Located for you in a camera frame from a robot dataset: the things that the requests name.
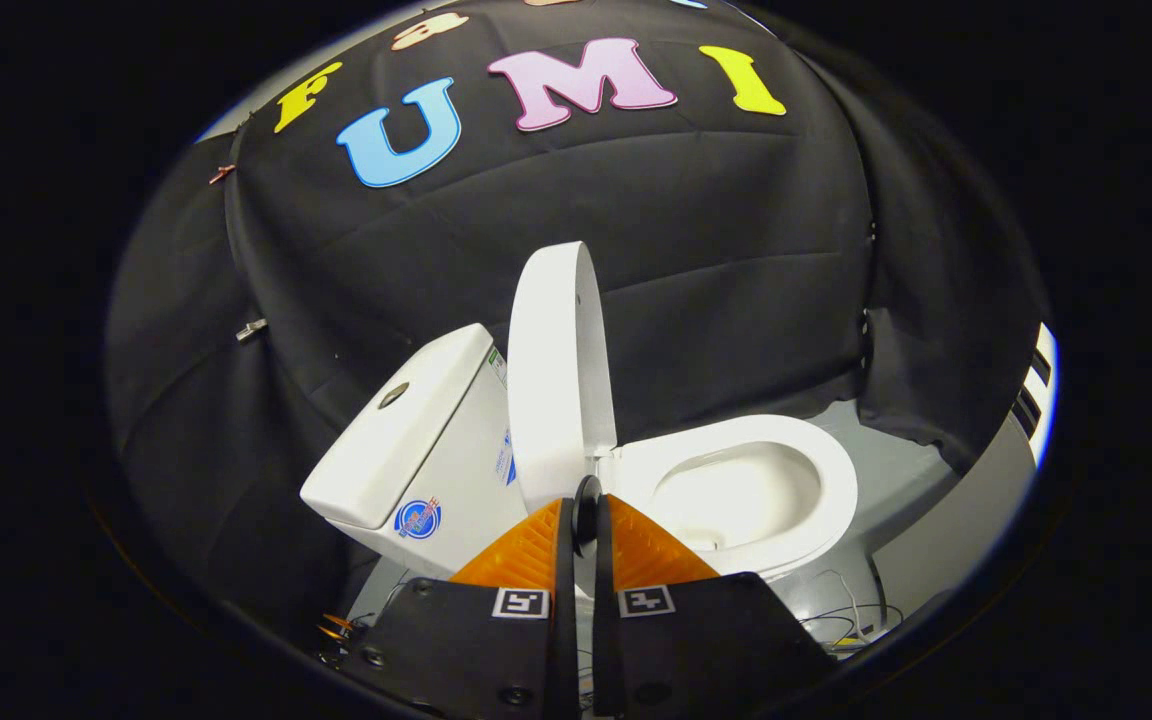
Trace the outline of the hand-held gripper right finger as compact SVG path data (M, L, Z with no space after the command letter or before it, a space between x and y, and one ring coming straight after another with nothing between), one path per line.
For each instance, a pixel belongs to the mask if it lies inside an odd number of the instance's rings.
M838 670L755 571L722 573L644 511L596 503L594 712L770 719Z

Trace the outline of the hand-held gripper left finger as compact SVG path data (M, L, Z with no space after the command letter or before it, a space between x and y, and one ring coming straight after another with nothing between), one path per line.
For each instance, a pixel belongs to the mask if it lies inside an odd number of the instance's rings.
M361 682L404 719L579 715L571 501L532 511L449 579L411 579L362 638Z

